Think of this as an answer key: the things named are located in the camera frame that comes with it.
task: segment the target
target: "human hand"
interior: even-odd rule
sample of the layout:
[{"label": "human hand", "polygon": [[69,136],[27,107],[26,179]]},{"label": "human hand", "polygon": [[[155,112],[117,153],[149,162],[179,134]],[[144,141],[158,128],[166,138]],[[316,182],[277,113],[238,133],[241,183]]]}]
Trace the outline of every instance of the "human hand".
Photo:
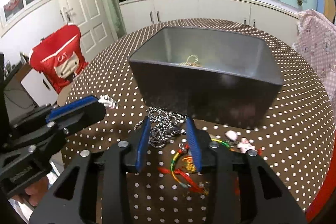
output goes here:
[{"label": "human hand", "polygon": [[[26,194],[30,196],[28,202],[32,206],[37,206],[43,198],[44,194],[48,191],[48,183],[49,181],[47,176],[44,176],[42,179],[34,182],[32,185],[28,186],[25,189]],[[24,203],[23,198],[19,195],[15,195],[12,198],[22,204]]]}]

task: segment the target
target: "polka dot tablecloth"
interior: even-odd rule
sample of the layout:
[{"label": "polka dot tablecloth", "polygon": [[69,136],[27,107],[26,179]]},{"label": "polka dot tablecloth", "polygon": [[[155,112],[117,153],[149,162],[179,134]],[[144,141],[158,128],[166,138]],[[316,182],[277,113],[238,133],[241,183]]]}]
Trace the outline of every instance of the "polka dot tablecloth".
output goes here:
[{"label": "polka dot tablecloth", "polygon": [[[102,51],[76,79],[67,103],[87,95],[108,94],[121,107],[108,110],[104,120],[68,138],[62,150],[65,165],[81,150],[102,151],[126,139],[134,125],[144,118],[147,107],[128,57],[164,26],[209,27],[266,41],[284,82],[260,126],[246,130],[199,120],[195,123],[198,128],[223,138],[227,130],[235,130],[239,138],[246,137],[257,149],[262,148],[263,158],[305,211],[323,184],[334,147],[334,117],[328,96],[315,71],[291,47],[261,30],[236,22],[210,19],[163,22],[126,35]],[[157,170],[157,167],[169,168],[182,140],[185,141],[184,135],[170,140],[163,149],[149,147],[143,172],[127,175],[134,223],[204,222],[208,197],[186,192],[171,175]],[[211,176],[190,176],[205,185],[212,181]]]}]

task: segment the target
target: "blue gripper pad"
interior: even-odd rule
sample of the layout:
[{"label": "blue gripper pad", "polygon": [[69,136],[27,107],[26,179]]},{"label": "blue gripper pad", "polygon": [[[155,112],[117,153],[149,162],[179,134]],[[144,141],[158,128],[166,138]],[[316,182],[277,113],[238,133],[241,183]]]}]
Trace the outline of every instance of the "blue gripper pad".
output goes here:
[{"label": "blue gripper pad", "polygon": [[69,113],[71,111],[74,111],[78,108],[84,107],[90,103],[97,102],[98,99],[94,97],[93,95],[90,95],[88,97],[85,97],[83,99],[76,100],[70,104],[64,105],[62,107],[58,107],[50,112],[50,114],[46,117],[46,122],[49,123],[53,119],[55,119],[58,116],[64,115],[66,113]]},{"label": "blue gripper pad", "polygon": [[190,147],[191,156],[196,167],[196,171],[200,172],[202,169],[202,152],[196,138],[196,126],[194,120],[191,118],[186,119],[186,135],[188,145]]},{"label": "blue gripper pad", "polygon": [[138,172],[140,172],[142,169],[143,157],[144,154],[146,153],[148,147],[148,140],[151,135],[151,121],[148,117],[144,119],[142,129],[143,130],[141,133],[141,138],[136,151],[135,168]]}]

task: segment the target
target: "cat logo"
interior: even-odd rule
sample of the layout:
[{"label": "cat logo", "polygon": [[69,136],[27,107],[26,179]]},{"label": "cat logo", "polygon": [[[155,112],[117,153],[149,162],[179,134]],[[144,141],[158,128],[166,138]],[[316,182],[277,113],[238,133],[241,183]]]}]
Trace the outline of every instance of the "cat logo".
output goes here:
[{"label": "cat logo", "polygon": [[63,53],[57,58],[57,61],[62,62],[66,58],[67,58],[67,53]]}]

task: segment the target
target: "black square bowl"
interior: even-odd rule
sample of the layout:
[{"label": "black square bowl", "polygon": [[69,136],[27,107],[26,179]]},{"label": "black square bowl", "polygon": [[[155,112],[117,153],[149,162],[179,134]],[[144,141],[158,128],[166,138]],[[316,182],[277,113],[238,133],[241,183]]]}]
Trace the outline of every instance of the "black square bowl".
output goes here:
[{"label": "black square bowl", "polygon": [[[196,55],[201,67],[181,65]],[[283,84],[265,41],[235,32],[164,27],[129,64],[147,106],[253,128]]]}]

